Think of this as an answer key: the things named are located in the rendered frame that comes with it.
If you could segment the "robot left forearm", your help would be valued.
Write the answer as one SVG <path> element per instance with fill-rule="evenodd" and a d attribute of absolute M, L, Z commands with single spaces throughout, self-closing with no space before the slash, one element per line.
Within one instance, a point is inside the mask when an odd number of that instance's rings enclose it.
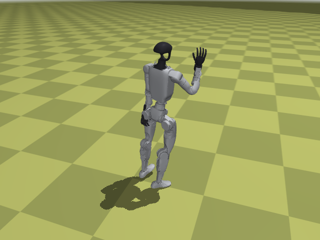
<path fill-rule="evenodd" d="M 146 89 L 145 89 L 145 104 L 144 105 L 146 105 L 146 109 L 148 109 L 148 108 L 151 108 L 151 105 L 153 104 L 153 99 L 152 99 L 152 96 L 151 96 L 151 93 L 150 93 L 150 91 L 147 91 Z"/>

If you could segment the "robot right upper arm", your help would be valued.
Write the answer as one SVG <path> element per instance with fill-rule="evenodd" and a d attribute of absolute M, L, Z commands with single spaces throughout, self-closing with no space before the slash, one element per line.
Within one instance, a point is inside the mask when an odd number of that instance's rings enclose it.
<path fill-rule="evenodd" d="M 190 86 L 189 82 L 184 78 L 181 72 L 171 70 L 168 76 L 173 83 L 176 83 L 179 86 L 181 86 L 189 95 L 195 94 L 192 92 L 193 86 Z"/>

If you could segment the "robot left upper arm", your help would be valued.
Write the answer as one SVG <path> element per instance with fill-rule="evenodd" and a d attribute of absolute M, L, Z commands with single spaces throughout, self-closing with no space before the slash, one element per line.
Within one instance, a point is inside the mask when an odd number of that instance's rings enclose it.
<path fill-rule="evenodd" d="M 152 65 L 153 63 L 148 63 L 146 65 L 143 66 L 143 71 L 144 71 L 144 79 L 145 79 L 145 89 L 149 92 L 149 67 L 150 65 Z"/>

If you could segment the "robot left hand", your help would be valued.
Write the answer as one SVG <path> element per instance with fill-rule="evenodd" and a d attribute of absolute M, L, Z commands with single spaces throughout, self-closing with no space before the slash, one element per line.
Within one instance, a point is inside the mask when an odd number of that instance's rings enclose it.
<path fill-rule="evenodd" d="M 144 107 L 143 107 L 143 110 L 145 110 L 145 109 L 146 109 L 146 104 L 145 104 Z M 150 119 L 150 120 L 151 120 L 151 119 Z M 147 126 L 150 126 L 150 125 L 148 124 L 148 120 L 144 119 L 144 115 L 143 115 L 143 114 L 141 115 L 141 121 L 140 121 L 140 122 L 141 122 L 142 125 L 144 125 L 144 126 L 146 126 L 146 127 L 147 127 Z"/>

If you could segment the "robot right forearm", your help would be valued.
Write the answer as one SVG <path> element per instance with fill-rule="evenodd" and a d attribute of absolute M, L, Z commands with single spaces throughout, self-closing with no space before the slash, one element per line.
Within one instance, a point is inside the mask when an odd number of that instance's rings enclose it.
<path fill-rule="evenodd" d="M 194 76 L 193 76 L 193 79 L 191 81 L 191 84 L 193 85 L 193 87 L 192 87 L 191 90 L 192 90 L 192 92 L 194 94 L 196 94 L 198 89 L 199 89 L 199 87 L 200 87 L 200 79 L 201 79 L 200 76 L 202 75 L 201 68 L 197 68 L 196 67 L 193 75 Z"/>

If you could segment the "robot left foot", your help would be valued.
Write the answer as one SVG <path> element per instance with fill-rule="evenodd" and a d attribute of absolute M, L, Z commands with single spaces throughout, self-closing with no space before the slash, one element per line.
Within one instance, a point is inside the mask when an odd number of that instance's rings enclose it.
<path fill-rule="evenodd" d="M 155 168 L 155 165 L 152 163 L 147 166 L 147 171 L 144 172 L 144 169 L 139 172 L 139 177 L 144 178 L 148 173 L 150 173 Z"/>

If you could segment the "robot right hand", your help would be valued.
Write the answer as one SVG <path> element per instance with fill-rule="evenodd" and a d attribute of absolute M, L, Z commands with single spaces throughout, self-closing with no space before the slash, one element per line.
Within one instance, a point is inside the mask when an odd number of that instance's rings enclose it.
<path fill-rule="evenodd" d="M 196 70 L 196 68 L 201 68 L 202 69 L 202 63 L 205 61 L 206 55 L 207 55 L 207 50 L 205 49 L 205 54 L 204 54 L 204 48 L 200 47 L 200 51 L 197 49 L 197 54 L 196 54 L 196 58 L 195 58 L 195 54 L 192 53 L 193 59 L 195 61 L 195 65 L 194 65 L 194 71 Z M 201 55 L 202 54 L 202 55 Z"/>

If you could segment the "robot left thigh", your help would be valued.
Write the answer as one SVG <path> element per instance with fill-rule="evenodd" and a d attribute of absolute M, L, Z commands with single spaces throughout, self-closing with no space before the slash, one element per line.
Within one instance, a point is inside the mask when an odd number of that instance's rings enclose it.
<path fill-rule="evenodd" d="M 145 139 L 141 142 L 141 147 L 145 150 L 148 150 L 151 146 L 152 146 L 152 140 L 154 137 L 154 133 L 155 133 L 155 129 L 156 129 L 156 121 L 154 121 L 152 118 L 150 118 L 149 114 L 150 114 L 150 109 L 151 108 L 147 108 L 144 111 L 142 111 L 141 115 L 144 116 L 145 120 L 148 120 L 148 124 L 147 125 L 147 121 L 146 121 L 146 125 L 144 126 L 144 131 L 145 131 Z M 150 120 L 151 119 L 151 120 Z M 145 122 L 144 122 L 145 123 Z"/>

